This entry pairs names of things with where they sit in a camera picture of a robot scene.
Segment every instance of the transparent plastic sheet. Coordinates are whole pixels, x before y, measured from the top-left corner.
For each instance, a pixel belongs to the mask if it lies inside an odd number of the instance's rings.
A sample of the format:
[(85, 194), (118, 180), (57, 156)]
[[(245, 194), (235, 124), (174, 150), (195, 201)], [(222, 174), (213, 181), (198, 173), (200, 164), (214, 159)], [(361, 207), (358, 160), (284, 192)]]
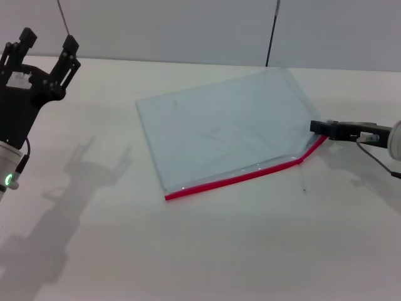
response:
[(143, 99), (138, 111), (167, 200), (289, 168), (324, 140), (282, 69)]

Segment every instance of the red edge strip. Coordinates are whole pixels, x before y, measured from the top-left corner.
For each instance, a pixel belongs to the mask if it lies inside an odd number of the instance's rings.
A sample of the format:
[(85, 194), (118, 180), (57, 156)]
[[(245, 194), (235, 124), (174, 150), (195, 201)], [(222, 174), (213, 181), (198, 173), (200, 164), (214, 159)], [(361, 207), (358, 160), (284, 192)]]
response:
[(207, 190), (235, 184), (238, 182), (247, 181), (254, 179), (255, 177), (265, 176), (267, 174), (272, 174), (274, 172), (283, 171), (287, 168), (293, 167), (294, 165), (301, 164), (312, 152), (314, 152), (324, 141), (327, 139), (326, 136), (320, 136), (319, 139), (308, 149), (302, 157), (295, 159), (293, 161), (285, 162), (277, 166), (268, 167), (260, 171), (250, 172), (249, 174), (241, 174), (240, 176), (231, 177), (229, 179), (220, 180), (217, 182), (211, 182), (207, 184), (202, 184), (194, 187), (189, 187), (175, 193), (171, 193), (165, 196), (166, 201), (171, 201), (172, 199), (181, 198), (182, 196), (189, 196), (195, 193), (202, 193)]

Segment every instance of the cable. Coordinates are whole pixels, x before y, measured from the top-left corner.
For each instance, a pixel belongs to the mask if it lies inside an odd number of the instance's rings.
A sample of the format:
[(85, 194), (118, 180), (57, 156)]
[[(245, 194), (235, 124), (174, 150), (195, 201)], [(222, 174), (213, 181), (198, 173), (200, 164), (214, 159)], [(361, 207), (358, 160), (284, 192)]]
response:
[(61, 17), (63, 18), (65, 30), (67, 30), (67, 34), (70, 35), (70, 31), (68, 30), (67, 22), (65, 21), (64, 12), (63, 12), (63, 9), (61, 8), (60, 0), (57, 0), (57, 4), (58, 4), (58, 8), (60, 9)]
[(357, 146), (364, 152), (366, 153), (366, 155), (368, 155), (369, 157), (371, 157), (373, 160), (375, 160), (377, 163), (380, 164), (380, 166), (382, 166), (387, 172), (391, 173), (391, 170), (384, 165), (379, 159), (377, 159), (374, 155), (372, 155), (371, 153), (369, 153), (366, 149), (364, 149), (361, 145), (361, 143), (357, 142)]
[(28, 137), (25, 139), (26, 141), (26, 146), (28, 147), (28, 152), (27, 152), (27, 156), (29, 157), (31, 155), (31, 143), (29, 142)]
[(271, 45), (272, 45), (272, 43), (273, 43), (274, 29), (276, 28), (276, 21), (277, 21), (277, 16), (278, 16), (278, 10), (279, 10), (279, 8), (280, 8), (280, 0), (277, 0), (276, 12), (275, 12), (275, 14), (274, 14), (273, 27), (272, 27), (272, 29), (271, 29), (271, 34), (270, 34), (270, 43), (269, 43), (268, 58), (266, 59), (266, 67), (267, 67), (268, 64), (269, 64)]
[(364, 152), (366, 153), (366, 155), (368, 155), (369, 157), (371, 157), (373, 160), (375, 160), (377, 163), (380, 164), (380, 166), (382, 166), (388, 173), (390, 173), (393, 177), (396, 177), (398, 179), (401, 179), (401, 173), (399, 172), (395, 172), (395, 171), (391, 171), (386, 165), (384, 165), (379, 159), (377, 159), (374, 155), (372, 155), (371, 153), (369, 153), (366, 149), (364, 149), (361, 145), (361, 143), (359, 143), (357, 141), (357, 146)]

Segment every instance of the black wire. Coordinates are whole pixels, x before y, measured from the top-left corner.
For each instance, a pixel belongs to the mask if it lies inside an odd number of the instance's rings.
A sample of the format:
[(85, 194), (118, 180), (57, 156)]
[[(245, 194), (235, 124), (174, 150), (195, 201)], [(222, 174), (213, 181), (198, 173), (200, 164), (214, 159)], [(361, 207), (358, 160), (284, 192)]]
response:
[(58, 4), (58, 8), (61, 13), (61, 17), (63, 18), (65, 30), (67, 30), (67, 34), (70, 35), (70, 31), (68, 30), (67, 22), (65, 21), (64, 12), (63, 12), (63, 9), (61, 8), (60, 0), (57, 0), (57, 4)]
[(390, 170), (386, 165), (384, 165), (383, 163), (381, 163), (379, 159), (377, 159), (374, 155), (372, 155), (372, 154), (369, 153), (366, 149), (364, 149), (364, 148), (362, 147), (362, 145), (361, 145), (359, 142), (357, 142), (357, 146), (358, 146), (364, 153), (366, 153), (366, 155), (368, 155), (368, 156), (371, 157), (373, 160), (375, 160), (377, 163), (379, 163), (387, 172), (392, 173), (391, 170)]
[(281, 2), (281, 0), (277, 0), (276, 12), (275, 12), (275, 14), (274, 14), (273, 27), (271, 28), (271, 34), (270, 34), (270, 43), (269, 43), (268, 58), (266, 59), (266, 67), (267, 67), (268, 64), (269, 64), (271, 45), (272, 45), (272, 43), (273, 43), (274, 29), (276, 28), (276, 21), (277, 21), (277, 16), (278, 16), (278, 10), (280, 9), (280, 2)]
[(272, 30), (271, 30), (271, 35), (270, 35), (270, 44), (269, 44), (268, 58), (266, 59), (266, 67), (269, 65), (270, 51), (271, 51), (271, 45), (272, 45), (272, 43), (273, 43), (273, 35), (274, 35), (274, 29), (275, 29), (275, 27), (276, 27), (276, 20), (277, 20), (277, 16), (274, 16), (273, 28), (272, 28)]
[(28, 157), (31, 155), (31, 144), (29, 143), (28, 137), (25, 139), (26, 141), (26, 146), (28, 147), (28, 153), (26, 154)]

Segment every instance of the robotic arm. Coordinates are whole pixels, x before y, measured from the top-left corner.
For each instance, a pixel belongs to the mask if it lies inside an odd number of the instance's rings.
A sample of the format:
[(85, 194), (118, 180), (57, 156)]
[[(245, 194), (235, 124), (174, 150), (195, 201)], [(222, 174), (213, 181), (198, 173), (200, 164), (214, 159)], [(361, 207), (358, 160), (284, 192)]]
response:
[(366, 122), (312, 120), (310, 130), (318, 135), (327, 136), (330, 140), (356, 142), (362, 151), (378, 162), (391, 176), (401, 179), (401, 173), (391, 171), (361, 146), (361, 144), (368, 144), (388, 149), (391, 158), (401, 161), (401, 121), (391, 128)]
[[(62, 100), (66, 88), (81, 66), (76, 59), (78, 43), (68, 35), (58, 62), (47, 74), (22, 64), (36, 35), (25, 28), (20, 42), (7, 43), (0, 59), (0, 200), (7, 188), (17, 189), (18, 178), (30, 154), (28, 134), (40, 109), (52, 100)], [(28, 153), (20, 151), (25, 141)]]

